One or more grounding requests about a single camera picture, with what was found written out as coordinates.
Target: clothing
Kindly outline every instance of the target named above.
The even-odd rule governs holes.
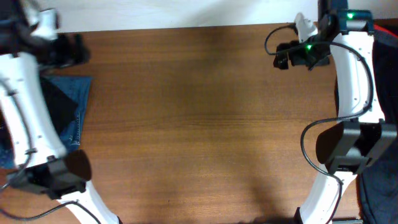
[[[398,129],[398,48],[384,41],[374,44],[376,89],[386,122]],[[359,176],[359,193],[365,223],[398,223],[398,140]]]
[[[68,153],[79,148],[91,77],[41,77],[40,86],[54,128]],[[0,124],[0,167],[15,168],[11,139]]]

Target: wooden table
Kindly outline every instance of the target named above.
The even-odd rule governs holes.
[[[81,149],[93,182],[124,223],[237,223],[292,217],[316,172],[302,129],[335,116],[335,66],[281,71],[264,51],[279,25],[84,34],[89,64],[62,70],[94,78]],[[283,30],[269,42],[295,39]],[[315,157],[318,134],[308,133]],[[46,196],[8,190],[1,205],[36,215]],[[358,217],[356,184],[336,217]],[[3,217],[1,223],[13,223]],[[33,223],[78,223],[66,209]]]

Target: blue denim fabric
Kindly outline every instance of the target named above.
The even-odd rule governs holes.
[[[80,136],[83,131],[83,122],[92,78],[56,76],[46,78],[78,104],[78,108],[75,111],[76,120],[72,121],[60,135],[61,142],[65,145],[67,151],[75,151],[80,146]],[[4,127],[0,127],[0,133],[1,131],[5,131]],[[15,168],[12,146],[9,139],[4,139],[2,138],[3,136],[5,136],[4,133],[0,136],[0,167],[3,169],[12,169]]]

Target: white background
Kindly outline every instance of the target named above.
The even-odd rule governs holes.
[[[230,26],[317,20],[317,0],[37,0],[61,15],[61,32]],[[376,19],[397,18],[397,0],[349,0]]]

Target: robotic arm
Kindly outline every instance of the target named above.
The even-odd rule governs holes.
[[[13,0],[1,1],[0,9],[0,104],[14,146],[14,162],[21,167],[7,175],[8,183],[1,191],[10,185],[47,194],[82,223],[121,223],[95,190],[85,153],[67,154],[39,84],[41,70],[88,61],[81,37],[76,35],[72,43],[57,35],[54,9],[38,11],[30,1]],[[3,209],[1,213],[11,216]]]
[[[326,175],[318,174],[310,195],[296,211],[295,221],[304,224],[331,223],[347,186],[397,137],[395,125],[384,122],[377,97],[371,13],[349,10],[347,0],[319,0],[318,26],[319,30],[299,13],[295,25],[290,27],[298,34],[298,40],[280,44],[274,60],[274,66],[280,69],[288,69],[290,60],[293,66],[306,65],[311,70],[329,64],[327,57],[331,54],[336,65],[339,118],[314,122],[307,127],[338,122],[317,139],[319,169]],[[302,134],[304,154],[303,137],[307,128]]]

